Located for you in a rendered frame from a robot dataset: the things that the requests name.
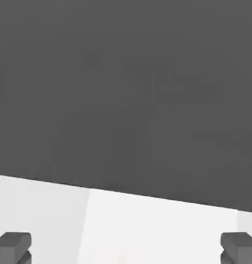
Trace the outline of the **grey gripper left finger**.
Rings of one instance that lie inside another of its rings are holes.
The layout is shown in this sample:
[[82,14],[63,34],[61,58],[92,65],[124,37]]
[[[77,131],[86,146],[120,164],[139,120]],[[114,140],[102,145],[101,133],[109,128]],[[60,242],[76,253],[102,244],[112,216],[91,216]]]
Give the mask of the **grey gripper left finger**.
[[0,236],[0,264],[32,264],[30,233],[5,232]]

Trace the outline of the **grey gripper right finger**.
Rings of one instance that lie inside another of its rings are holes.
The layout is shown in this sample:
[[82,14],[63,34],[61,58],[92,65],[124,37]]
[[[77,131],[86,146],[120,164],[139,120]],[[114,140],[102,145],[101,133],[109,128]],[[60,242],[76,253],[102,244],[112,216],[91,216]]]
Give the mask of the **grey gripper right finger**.
[[248,233],[222,233],[220,244],[220,264],[252,264],[252,236]]

